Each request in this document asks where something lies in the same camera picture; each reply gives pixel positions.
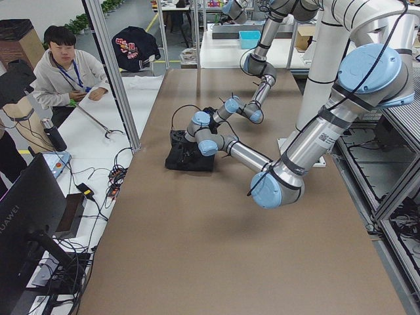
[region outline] blue box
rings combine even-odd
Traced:
[[[258,44],[261,37],[260,31],[239,31],[241,49],[252,49]]]

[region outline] white table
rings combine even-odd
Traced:
[[[125,91],[139,136],[143,132],[162,80],[163,76],[123,77]],[[85,98],[80,102],[80,106],[109,129],[121,129],[124,131],[111,93],[105,94],[98,102]],[[106,199],[108,170],[114,165],[114,157],[121,149],[130,147],[127,136],[115,133],[111,134],[109,139],[105,138],[104,129],[77,108],[60,126],[59,131],[68,146],[67,152],[72,155],[70,164],[75,182],[77,184],[85,183],[94,192],[94,198],[101,206]],[[131,150],[124,150],[118,155],[117,162],[123,167],[128,167],[132,158]],[[70,185],[70,177],[70,170],[66,168],[57,178],[57,182],[65,196],[79,192],[74,183]],[[107,198],[106,207],[102,208],[101,213],[106,217],[110,217],[114,203],[110,198]],[[94,217],[98,215],[98,208],[93,201],[87,201],[83,215]],[[99,243],[106,223],[102,219],[82,218],[76,237],[68,239],[68,241],[74,244],[76,249],[79,249],[80,245],[92,248]],[[68,298],[71,297],[60,296],[60,299]],[[55,308],[53,314],[64,315],[68,313],[69,309],[71,309],[71,304],[65,304]]]
[[[242,64],[246,57],[247,49],[241,49],[239,39],[213,39],[212,24],[209,24],[208,31],[203,34],[203,41],[200,49],[201,68],[240,68],[240,59],[243,54]],[[275,39],[267,54],[267,61],[275,68],[285,68],[289,56],[291,39]],[[309,69],[302,59],[303,53],[293,49],[291,59],[292,69]]]

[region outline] light blue joint cap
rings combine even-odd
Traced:
[[[229,113],[234,114],[238,110],[239,104],[231,97],[224,103],[224,108],[226,108]]]
[[[262,115],[263,113],[260,110],[257,110],[254,114],[251,115],[249,120],[252,121],[253,123],[258,123]]]
[[[210,115],[205,112],[196,112],[191,120],[197,125],[208,126],[210,124]]]
[[[222,12],[225,14],[229,14],[230,8],[232,7],[234,0],[229,0],[229,2],[227,2],[227,4],[225,4],[222,7]]]
[[[213,156],[217,153],[217,143],[213,140],[203,140],[198,144],[198,149],[204,156]]]
[[[390,100],[389,102],[379,103],[376,108],[390,108],[390,107],[397,107],[403,106],[414,102],[414,93],[403,98],[399,98],[398,100]]]
[[[264,172],[256,174],[251,181],[251,189],[264,176]],[[282,192],[280,185],[276,179],[267,174],[258,183],[258,185],[251,192],[252,198],[260,207],[265,209],[273,209],[278,207],[282,202]]]
[[[383,44],[367,44],[348,54],[339,67],[339,84],[346,90],[353,91],[369,72],[383,46]],[[385,88],[400,73],[401,66],[400,55],[394,49],[387,47],[375,69],[356,93],[373,93]]]

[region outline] sticker on robot arm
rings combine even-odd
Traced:
[[[315,142],[316,144],[319,144],[322,148],[330,149],[339,137],[339,133],[336,133],[331,129],[324,129],[321,132],[321,134],[316,137]]]

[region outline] white cloth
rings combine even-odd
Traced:
[[[48,49],[38,62],[33,71],[37,79],[31,84],[34,88],[32,94],[43,109],[53,106],[67,106],[70,103],[69,92],[84,90],[75,83],[78,80],[73,64],[67,70],[67,73],[75,82],[51,64],[50,54],[51,51]],[[108,78],[99,60],[88,52],[75,49],[74,61],[84,87],[103,87],[110,91]]]

